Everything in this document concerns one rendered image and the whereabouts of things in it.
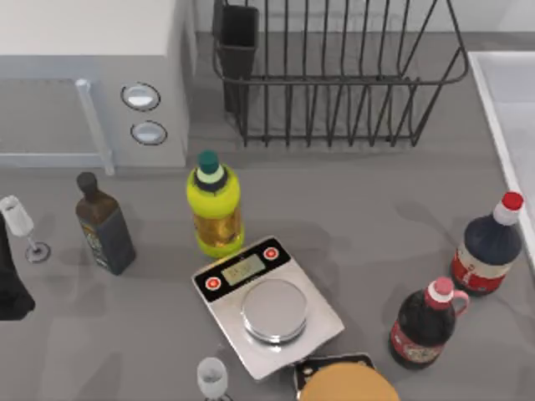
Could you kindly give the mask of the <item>dark square bottle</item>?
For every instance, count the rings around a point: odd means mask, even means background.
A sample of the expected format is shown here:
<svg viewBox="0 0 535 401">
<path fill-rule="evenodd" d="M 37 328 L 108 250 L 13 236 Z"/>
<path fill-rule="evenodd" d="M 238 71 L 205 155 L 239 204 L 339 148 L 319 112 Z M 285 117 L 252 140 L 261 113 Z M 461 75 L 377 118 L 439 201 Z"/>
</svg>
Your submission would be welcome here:
<svg viewBox="0 0 535 401">
<path fill-rule="evenodd" d="M 107 272 L 120 276 L 136 257 L 120 204 L 99 188 L 92 172 L 81 172 L 76 182 L 83 197 L 75 214 L 94 260 Z"/>
</svg>

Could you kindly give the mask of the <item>silver kitchen scale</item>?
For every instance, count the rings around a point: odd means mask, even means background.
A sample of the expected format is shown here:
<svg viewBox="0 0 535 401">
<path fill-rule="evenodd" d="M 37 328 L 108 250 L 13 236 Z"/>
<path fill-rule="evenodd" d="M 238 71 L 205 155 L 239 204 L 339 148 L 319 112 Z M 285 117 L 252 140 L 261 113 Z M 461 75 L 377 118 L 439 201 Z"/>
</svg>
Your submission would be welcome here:
<svg viewBox="0 0 535 401">
<path fill-rule="evenodd" d="M 304 360 L 344 330 L 338 313 L 275 236 L 203 267 L 191 280 L 257 381 Z"/>
</svg>

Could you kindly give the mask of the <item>microwave oven door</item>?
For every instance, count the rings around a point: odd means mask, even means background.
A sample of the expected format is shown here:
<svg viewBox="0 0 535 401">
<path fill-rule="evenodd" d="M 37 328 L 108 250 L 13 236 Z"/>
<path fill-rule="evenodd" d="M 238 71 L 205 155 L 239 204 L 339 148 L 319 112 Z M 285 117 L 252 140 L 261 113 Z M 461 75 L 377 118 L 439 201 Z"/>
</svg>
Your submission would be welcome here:
<svg viewBox="0 0 535 401">
<path fill-rule="evenodd" d="M 76 80 L 0 79 L 0 168 L 104 170 Z M 91 84 L 98 113 L 95 84 Z M 99 120 L 110 144 L 104 122 Z"/>
</svg>

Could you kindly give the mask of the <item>yellow-green bottle with green cap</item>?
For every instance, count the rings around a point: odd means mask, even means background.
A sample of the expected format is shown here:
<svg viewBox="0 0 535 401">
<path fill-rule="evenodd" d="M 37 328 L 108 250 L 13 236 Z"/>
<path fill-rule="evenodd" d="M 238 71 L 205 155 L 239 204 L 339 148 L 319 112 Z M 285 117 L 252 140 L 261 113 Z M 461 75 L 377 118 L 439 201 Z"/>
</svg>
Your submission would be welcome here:
<svg viewBox="0 0 535 401">
<path fill-rule="evenodd" d="M 241 186 L 235 172 L 213 150 L 202 151 L 186 182 L 197 245 L 212 258 L 229 256 L 242 248 L 245 229 Z"/>
</svg>

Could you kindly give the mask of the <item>dark bottle with red cap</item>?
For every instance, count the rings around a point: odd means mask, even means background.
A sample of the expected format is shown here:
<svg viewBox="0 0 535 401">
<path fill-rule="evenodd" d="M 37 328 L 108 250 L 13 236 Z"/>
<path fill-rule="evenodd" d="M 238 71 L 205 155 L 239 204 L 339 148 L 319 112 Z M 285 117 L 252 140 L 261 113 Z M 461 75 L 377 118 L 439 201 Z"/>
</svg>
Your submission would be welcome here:
<svg viewBox="0 0 535 401">
<path fill-rule="evenodd" d="M 506 192 L 487 215 L 472 219 L 451 260 L 451 278 L 474 296 L 495 292 L 522 251 L 517 229 L 524 204 L 521 193 Z"/>
</svg>

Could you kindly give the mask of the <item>black cutlery holder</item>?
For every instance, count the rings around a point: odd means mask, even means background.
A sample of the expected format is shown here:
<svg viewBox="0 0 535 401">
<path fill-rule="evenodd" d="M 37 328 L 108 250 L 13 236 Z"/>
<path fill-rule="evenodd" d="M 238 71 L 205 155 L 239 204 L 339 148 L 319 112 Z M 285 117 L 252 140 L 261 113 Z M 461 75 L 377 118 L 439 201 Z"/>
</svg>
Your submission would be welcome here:
<svg viewBox="0 0 535 401">
<path fill-rule="evenodd" d="M 212 34 L 222 68 L 225 110 L 238 113 L 239 95 L 251 78 L 257 50 L 259 11 L 248 5 L 232 5 L 227 0 L 214 0 Z"/>
</svg>

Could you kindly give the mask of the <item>black scale with wooden plate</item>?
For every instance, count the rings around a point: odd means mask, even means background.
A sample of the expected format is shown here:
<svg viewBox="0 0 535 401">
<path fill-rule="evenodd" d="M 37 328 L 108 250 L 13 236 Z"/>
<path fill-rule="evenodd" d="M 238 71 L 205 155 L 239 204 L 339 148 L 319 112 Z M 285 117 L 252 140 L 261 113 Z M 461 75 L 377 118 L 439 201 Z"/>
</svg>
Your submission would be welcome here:
<svg viewBox="0 0 535 401">
<path fill-rule="evenodd" d="M 401 401 L 366 353 L 307 358 L 293 380 L 297 401 Z"/>
</svg>

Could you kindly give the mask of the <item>round microwave knob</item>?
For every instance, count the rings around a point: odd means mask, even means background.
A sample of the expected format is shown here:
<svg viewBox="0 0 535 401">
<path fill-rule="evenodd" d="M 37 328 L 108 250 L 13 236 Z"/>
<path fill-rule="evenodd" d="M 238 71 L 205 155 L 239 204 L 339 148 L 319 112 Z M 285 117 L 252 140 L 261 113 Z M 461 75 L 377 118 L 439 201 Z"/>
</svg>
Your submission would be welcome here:
<svg viewBox="0 0 535 401">
<path fill-rule="evenodd" d="M 120 97 L 127 107 L 140 112 L 156 109 L 161 102 L 156 88 L 141 82 L 125 85 L 120 91 Z"/>
<path fill-rule="evenodd" d="M 130 127 L 131 137 L 140 145 L 157 146 L 163 144 L 167 139 L 167 131 L 158 122 L 147 120 Z"/>
</svg>

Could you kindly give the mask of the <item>pale microwave oven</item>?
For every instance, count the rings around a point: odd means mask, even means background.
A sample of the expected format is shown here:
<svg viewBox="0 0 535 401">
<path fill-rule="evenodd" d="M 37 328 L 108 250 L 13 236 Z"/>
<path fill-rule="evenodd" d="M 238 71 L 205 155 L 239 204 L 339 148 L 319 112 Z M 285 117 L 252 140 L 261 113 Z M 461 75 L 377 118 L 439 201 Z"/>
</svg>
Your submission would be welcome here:
<svg viewBox="0 0 535 401">
<path fill-rule="evenodd" d="M 0 0 L 0 79 L 93 82 L 115 171 L 185 165 L 196 57 L 192 0 Z M 123 103 L 138 82 L 160 93 L 156 109 Z M 165 127 L 163 144 L 131 137 L 147 120 Z"/>
</svg>

